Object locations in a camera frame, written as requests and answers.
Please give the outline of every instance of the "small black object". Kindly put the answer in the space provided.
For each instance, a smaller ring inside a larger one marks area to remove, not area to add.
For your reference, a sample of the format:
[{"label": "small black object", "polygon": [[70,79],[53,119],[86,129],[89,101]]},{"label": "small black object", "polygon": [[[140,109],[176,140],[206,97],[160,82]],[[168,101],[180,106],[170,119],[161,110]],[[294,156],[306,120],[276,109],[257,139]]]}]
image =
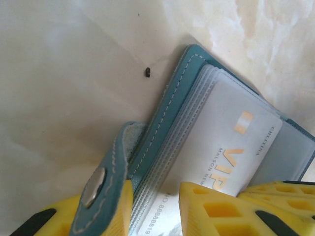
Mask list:
[{"label": "small black object", "polygon": [[50,208],[36,213],[10,236],[34,236],[56,212],[56,209]]},{"label": "small black object", "polygon": [[145,74],[146,74],[146,77],[149,78],[149,77],[150,77],[150,73],[151,73],[151,69],[147,67],[147,68],[146,68],[146,73],[145,73]]},{"label": "small black object", "polygon": [[263,210],[257,210],[256,215],[278,236],[299,236],[293,229],[291,229],[285,222],[279,217],[265,212]]}]

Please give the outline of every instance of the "white stitching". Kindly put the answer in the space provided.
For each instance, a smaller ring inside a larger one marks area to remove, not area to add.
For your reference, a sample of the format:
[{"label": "white stitching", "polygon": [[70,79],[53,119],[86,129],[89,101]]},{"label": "white stitching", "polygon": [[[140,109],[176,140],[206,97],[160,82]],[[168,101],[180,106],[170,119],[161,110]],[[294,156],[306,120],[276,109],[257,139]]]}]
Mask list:
[{"label": "white stitching", "polygon": [[157,134],[158,129],[160,128],[160,125],[162,124],[162,122],[163,122],[163,120],[164,120],[164,117],[165,117],[165,115],[166,115],[166,111],[167,111],[169,105],[171,104],[171,101],[172,101],[172,99],[173,99],[173,97],[174,97],[174,95],[175,95],[175,93],[176,93],[176,91],[177,91],[177,87],[179,86],[179,84],[180,84],[180,82],[181,82],[181,80],[182,80],[182,78],[183,78],[183,75],[185,74],[185,71],[186,71],[186,69],[187,69],[187,67],[188,67],[188,64],[190,63],[191,59],[192,59],[194,56],[198,56],[198,57],[200,57],[201,59],[203,59],[204,61],[206,61],[206,60],[203,58],[203,56],[198,55],[198,54],[193,54],[193,55],[190,57],[190,59],[188,60],[186,66],[185,66],[185,68],[184,68],[184,70],[183,70],[183,72],[182,72],[182,74],[181,74],[181,77],[180,77],[180,79],[179,79],[178,82],[177,82],[177,85],[176,85],[175,90],[174,90],[174,92],[173,92],[173,94],[172,94],[172,97],[171,97],[171,99],[169,100],[169,102],[168,102],[168,104],[167,104],[167,106],[166,106],[166,108],[165,108],[165,111],[164,111],[164,113],[163,113],[163,116],[162,116],[162,118],[161,118],[161,121],[159,122],[159,124],[158,124],[158,126],[157,126],[157,129],[155,130],[155,133],[154,133],[154,135],[153,135],[153,137],[152,137],[152,139],[151,139],[151,141],[150,141],[150,144],[149,144],[149,146],[147,147],[147,150],[146,150],[145,153],[143,154],[143,156],[142,156],[142,158],[141,158],[141,160],[140,160],[140,162],[139,162],[137,168],[133,171],[133,173],[132,173],[132,175],[131,175],[130,178],[132,178],[133,175],[137,172],[138,168],[140,167],[140,164],[142,163],[143,158],[144,158],[144,157],[146,156],[146,154],[148,153],[149,147],[152,145],[152,141],[154,140],[154,137],[155,137],[155,135]]},{"label": "white stitching", "polygon": [[[116,170],[115,170],[115,166],[116,166],[116,139],[114,140],[114,143],[113,143],[113,155],[112,155],[112,164],[113,164],[113,173],[115,174],[116,173]],[[76,230],[76,223],[77,223],[77,219],[78,219],[78,216],[80,215],[80,210],[81,210],[81,207],[82,207],[82,204],[79,205],[79,208],[78,208],[78,212],[76,214],[76,217],[75,217],[75,220],[73,222],[73,229],[72,229],[72,232],[77,235],[77,234],[80,234],[80,233],[83,233],[86,229],[88,229],[88,227],[96,220],[96,218],[98,217],[98,215],[100,214],[101,212],[101,208],[104,204],[104,202],[106,201],[106,197],[107,197],[107,192],[110,190],[110,188],[113,186],[113,179],[114,179],[114,175],[111,176],[110,178],[110,183],[109,183],[109,186],[106,188],[105,190],[105,195],[104,195],[104,198],[102,199],[102,201],[100,201],[99,203],[99,206],[98,206],[98,210],[97,212],[94,214],[94,216],[92,217],[92,219],[85,225],[85,227],[81,228],[81,229],[78,229]]]}]

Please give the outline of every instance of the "marble surface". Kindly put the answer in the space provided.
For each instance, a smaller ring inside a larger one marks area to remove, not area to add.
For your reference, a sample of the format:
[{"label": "marble surface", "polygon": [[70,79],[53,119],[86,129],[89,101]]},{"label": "marble surface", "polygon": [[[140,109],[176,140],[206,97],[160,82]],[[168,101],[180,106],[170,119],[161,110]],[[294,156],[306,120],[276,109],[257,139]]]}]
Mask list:
[{"label": "marble surface", "polygon": [[0,235],[81,192],[190,43],[315,134],[314,24],[312,0],[2,0]]}]

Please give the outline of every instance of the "card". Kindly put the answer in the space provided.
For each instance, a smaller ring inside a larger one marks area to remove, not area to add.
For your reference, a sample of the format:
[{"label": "card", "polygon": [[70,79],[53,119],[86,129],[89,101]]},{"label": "card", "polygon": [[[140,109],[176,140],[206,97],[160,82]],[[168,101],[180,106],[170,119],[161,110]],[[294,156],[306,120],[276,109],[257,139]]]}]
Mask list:
[{"label": "card", "polygon": [[213,87],[145,217],[138,236],[182,235],[182,181],[236,196],[253,177],[282,126],[280,116],[227,81]]}]

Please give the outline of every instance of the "yellow plastic object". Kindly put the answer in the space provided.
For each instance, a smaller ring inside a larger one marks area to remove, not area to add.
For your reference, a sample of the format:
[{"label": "yellow plastic object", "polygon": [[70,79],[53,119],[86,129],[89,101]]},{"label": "yellow plastic object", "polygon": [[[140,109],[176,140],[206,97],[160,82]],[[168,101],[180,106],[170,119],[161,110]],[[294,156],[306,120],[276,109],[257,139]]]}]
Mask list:
[{"label": "yellow plastic object", "polygon": [[315,199],[315,185],[283,183],[282,181],[251,186],[245,192]]},{"label": "yellow plastic object", "polygon": [[247,192],[238,198],[270,209],[301,236],[315,235],[315,199]]},{"label": "yellow plastic object", "polygon": [[[35,234],[35,236],[68,236],[80,196],[76,196],[51,206],[57,210],[55,215]],[[125,182],[116,214],[107,230],[101,236],[128,236],[133,190],[131,180]]]},{"label": "yellow plastic object", "polygon": [[256,215],[271,211],[195,183],[180,186],[183,236],[276,236]]}]

